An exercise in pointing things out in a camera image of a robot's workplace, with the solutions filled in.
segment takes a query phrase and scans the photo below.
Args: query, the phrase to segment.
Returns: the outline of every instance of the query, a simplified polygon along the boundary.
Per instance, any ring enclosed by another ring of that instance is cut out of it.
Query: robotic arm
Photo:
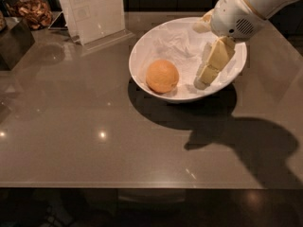
[[[298,0],[219,0],[212,10],[210,29],[217,36],[236,42],[249,40],[261,30],[267,19]]]

